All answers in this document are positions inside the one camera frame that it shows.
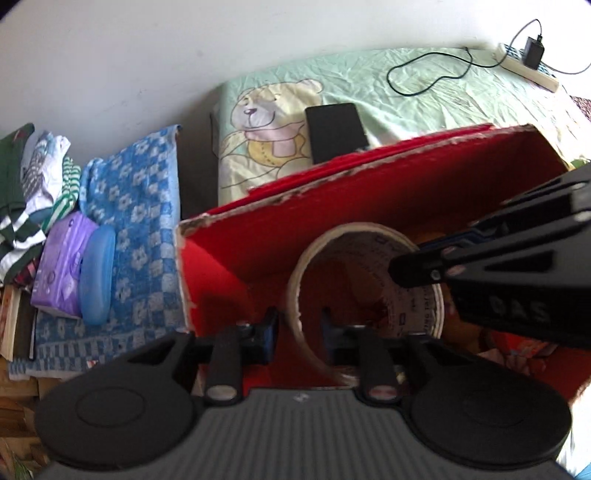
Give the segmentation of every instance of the blue checkered towel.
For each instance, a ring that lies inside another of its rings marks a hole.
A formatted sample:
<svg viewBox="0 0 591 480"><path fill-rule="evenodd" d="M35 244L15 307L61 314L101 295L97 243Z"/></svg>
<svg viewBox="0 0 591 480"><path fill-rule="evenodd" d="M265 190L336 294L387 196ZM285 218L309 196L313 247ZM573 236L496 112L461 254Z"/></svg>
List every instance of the blue checkered towel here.
<svg viewBox="0 0 591 480"><path fill-rule="evenodd" d="M165 128L85 167L80 209L117 231L109 321L90 326L40 312L36 359L13 362L11 378L68 377L184 326L173 245L177 130Z"/></svg>

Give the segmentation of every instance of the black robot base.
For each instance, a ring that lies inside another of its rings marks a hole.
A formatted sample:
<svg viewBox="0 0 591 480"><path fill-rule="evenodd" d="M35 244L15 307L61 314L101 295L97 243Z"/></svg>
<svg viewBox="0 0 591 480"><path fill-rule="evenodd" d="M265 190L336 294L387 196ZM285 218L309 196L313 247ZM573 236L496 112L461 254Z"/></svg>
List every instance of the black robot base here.
<svg viewBox="0 0 591 480"><path fill-rule="evenodd" d="M245 397L242 365L272 361L278 320L168 335L54 389L37 410L55 460L40 478L570 478L554 461L571 423L557 392L425 335L383 340L325 312L329 356L359 387Z"/></svg>

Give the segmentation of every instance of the power strip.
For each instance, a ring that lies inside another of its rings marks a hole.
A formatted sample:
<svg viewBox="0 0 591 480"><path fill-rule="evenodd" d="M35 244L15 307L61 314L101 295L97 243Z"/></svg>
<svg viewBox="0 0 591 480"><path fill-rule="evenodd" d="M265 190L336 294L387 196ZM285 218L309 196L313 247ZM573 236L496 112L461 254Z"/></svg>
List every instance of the power strip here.
<svg viewBox="0 0 591 480"><path fill-rule="evenodd" d="M551 92L556 92L560 88L560 82L558 81L558 78L556 78L555 75L548 68L546 68L546 65L540 63L540 66L537 70L526 67L521 62L521 51L510 47L509 45L499 43L499 46L495 52L496 60L499 61L501 58L503 58L503 56L505 56L505 52L508 52L508 55L501 63L501 67L504 69L514 72L517 75L521 75L522 77L537 83Z"/></svg>

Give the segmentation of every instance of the teddy bear print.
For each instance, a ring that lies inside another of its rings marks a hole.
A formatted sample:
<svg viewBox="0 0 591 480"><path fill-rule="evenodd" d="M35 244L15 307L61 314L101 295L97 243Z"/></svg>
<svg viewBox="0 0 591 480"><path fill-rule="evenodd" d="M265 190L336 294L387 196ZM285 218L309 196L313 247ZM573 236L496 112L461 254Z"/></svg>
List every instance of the teddy bear print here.
<svg viewBox="0 0 591 480"><path fill-rule="evenodd" d="M304 168L309 166L311 155L305 110L322 104L322 90L319 81L306 79L271 83L242 92L230 116L236 131L220 146L222 165L233 162L246 167L254 162L263 168L258 169L262 175L253 178L272 172L277 177L284 166L294 161ZM236 152L241 145L245 145L244 154Z"/></svg>

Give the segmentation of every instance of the purple package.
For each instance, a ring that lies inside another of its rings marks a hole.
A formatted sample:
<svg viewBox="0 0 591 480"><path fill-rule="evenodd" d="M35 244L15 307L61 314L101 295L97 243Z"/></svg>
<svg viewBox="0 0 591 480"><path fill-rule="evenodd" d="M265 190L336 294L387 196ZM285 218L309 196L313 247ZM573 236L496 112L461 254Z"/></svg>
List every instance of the purple package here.
<svg viewBox="0 0 591 480"><path fill-rule="evenodd" d="M56 222L45 242L31 294L32 305L55 316L82 317L78 302L80 265L88 239L97 228L82 212Z"/></svg>

